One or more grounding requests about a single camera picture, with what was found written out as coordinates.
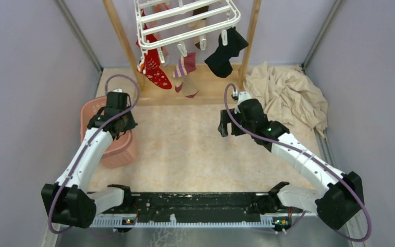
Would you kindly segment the pink plastic laundry basket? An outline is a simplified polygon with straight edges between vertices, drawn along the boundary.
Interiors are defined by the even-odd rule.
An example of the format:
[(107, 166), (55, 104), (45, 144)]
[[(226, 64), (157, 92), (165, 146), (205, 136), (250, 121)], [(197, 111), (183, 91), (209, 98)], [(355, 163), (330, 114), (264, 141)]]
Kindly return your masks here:
[[(106, 105), (106, 96), (94, 98), (85, 103), (80, 111), (80, 141), (85, 137), (89, 120)], [(105, 168), (118, 168), (134, 162), (138, 156), (137, 140), (133, 131), (127, 131), (120, 136), (119, 140), (114, 140), (107, 148), (100, 160), (100, 164)]]

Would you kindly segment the black sock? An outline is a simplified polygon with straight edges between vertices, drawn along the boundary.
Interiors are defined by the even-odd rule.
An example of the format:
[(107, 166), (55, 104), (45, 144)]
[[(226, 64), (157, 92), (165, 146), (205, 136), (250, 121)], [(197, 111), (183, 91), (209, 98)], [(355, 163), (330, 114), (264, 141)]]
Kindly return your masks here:
[(236, 27), (226, 31), (227, 45), (223, 45), (222, 36), (219, 36), (217, 49), (204, 60), (209, 69), (220, 78), (226, 78), (232, 73), (233, 68), (229, 60), (233, 57), (238, 57), (240, 51), (249, 45), (242, 35), (237, 32)]

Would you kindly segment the striped maroon purple sock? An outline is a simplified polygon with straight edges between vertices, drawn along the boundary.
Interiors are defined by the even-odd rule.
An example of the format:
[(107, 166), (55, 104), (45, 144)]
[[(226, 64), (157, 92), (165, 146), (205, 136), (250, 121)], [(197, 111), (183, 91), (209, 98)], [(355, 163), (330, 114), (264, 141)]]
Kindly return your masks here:
[(189, 52), (185, 57), (181, 55), (172, 73), (175, 92), (181, 92), (187, 98), (194, 98), (198, 94), (199, 89), (191, 76), (195, 70), (196, 53)]

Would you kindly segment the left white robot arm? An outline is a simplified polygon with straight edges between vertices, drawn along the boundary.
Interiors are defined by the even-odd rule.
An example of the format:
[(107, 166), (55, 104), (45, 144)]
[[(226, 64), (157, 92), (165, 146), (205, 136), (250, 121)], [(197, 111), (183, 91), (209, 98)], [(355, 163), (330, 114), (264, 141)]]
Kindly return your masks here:
[(45, 184), (41, 197), (51, 232), (58, 234), (54, 223), (88, 228), (102, 213), (116, 208), (129, 212), (134, 199), (129, 187), (109, 185), (98, 192), (88, 192), (92, 176), (108, 147), (137, 126), (131, 113), (134, 104), (124, 92), (112, 91), (103, 97), (104, 106), (93, 114), (83, 128), (81, 145), (65, 171), (52, 184)]

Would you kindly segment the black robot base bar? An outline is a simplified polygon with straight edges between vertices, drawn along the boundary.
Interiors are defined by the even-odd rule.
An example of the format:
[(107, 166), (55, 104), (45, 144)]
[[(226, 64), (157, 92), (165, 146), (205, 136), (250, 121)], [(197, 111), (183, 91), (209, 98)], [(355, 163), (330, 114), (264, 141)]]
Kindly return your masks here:
[(276, 206), (267, 192), (139, 192), (95, 217), (92, 228), (263, 228), (285, 232), (292, 209)]

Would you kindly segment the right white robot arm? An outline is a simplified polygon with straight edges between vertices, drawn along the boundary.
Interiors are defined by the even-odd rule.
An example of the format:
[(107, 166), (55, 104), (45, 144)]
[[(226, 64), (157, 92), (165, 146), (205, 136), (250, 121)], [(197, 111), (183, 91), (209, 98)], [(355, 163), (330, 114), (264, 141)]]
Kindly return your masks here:
[(281, 182), (269, 191), (275, 212), (296, 207), (315, 213), (331, 229), (341, 229), (362, 208), (363, 183), (355, 173), (344, 173), (318, 158), (302, 145), (289, 129), (268, 120), (257, 99), (248, 99), (234, 109), (220, 111), (218, 132), (222, 137), (251, 134), (256, 144), (282, 158), (312, 185), (305, 189)]

